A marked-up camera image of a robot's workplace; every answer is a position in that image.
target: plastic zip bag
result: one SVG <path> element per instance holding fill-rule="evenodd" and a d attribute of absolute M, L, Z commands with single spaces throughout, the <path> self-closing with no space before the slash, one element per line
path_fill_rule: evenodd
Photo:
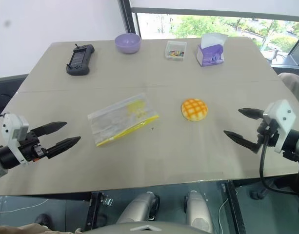
<path fill-rule="evenodd" d="M 159 118 L 144 93 L 89 114 L 96 146 L 122 137 Z"/>

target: purple bowl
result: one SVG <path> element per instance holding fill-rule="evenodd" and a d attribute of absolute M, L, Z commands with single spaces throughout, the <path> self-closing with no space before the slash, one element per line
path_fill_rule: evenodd
<path fill-rule="evenodd" d="M 140 37 L 134 33 L 125 33 L 116 37 L 117 49 L 124 54 L 134 54 L 140 49 Z"/>

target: window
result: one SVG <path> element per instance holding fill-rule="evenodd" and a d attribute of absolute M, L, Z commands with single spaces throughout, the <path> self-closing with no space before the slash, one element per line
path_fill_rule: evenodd
<path fill-rule="evenodd" d="M 278 64 L 299 40 L 299 22 L 293 21 L 148 13 L 137 16 L 142 39 L 200 38 L 212 32 L 249 37 L 267 59 Z"/>

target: tissue box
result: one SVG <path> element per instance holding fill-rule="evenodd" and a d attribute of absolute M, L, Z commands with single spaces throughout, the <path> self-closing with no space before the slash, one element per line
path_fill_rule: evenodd
<path fill-rule="evenodd" d="M 197 60 L 201 66 L 217 65 L 224 62 L 223 45 L 227 35 L 205 34 L 197 46 Z"/>

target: beige table surface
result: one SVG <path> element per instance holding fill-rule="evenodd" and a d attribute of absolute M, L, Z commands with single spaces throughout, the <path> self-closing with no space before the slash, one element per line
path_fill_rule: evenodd
<path fill-rule="evenodd" d="M 237 109 L 265 109 L 270 102 L 283 98 L 292 105 L 297 115 L 294 128 L 299 130 L 298 101 L 250 39 L 230 38 L 224 47 L 226 62 L 212 67 L 198 65 L 194 55 L 198 40 L 186 41 L 184 62 L 163 57 L 165 40 L 142 41 L 134 55 L 117 52 L 113 41 L 91 42 L 96 53 L 91 58 L 90 74 L 83 77 L 69 76 L 64 70 L 72 43 L 51 46 L 5 111 L 24 115 L 31 128 L 67 121 L 61 130 L 40 137 L 44 147 L 68 137 L 81 136 L 81 140 L 51 160 L 44 158 L 10 170 L 0 179 L 0 195 L 258 177 L 259 155 L 235 144 L 223 130 L 255 141 L 259 121 L 246 118 Z M 160 118 L 121 139 L 95 147 L 87 115 L 142 92 Z M 182 117 L 180 105 L 186 98 L 207 103 L 206 119 L 189 122 Z M 296 171 L 296 163 L 269 148 L 266 176 Z"/>

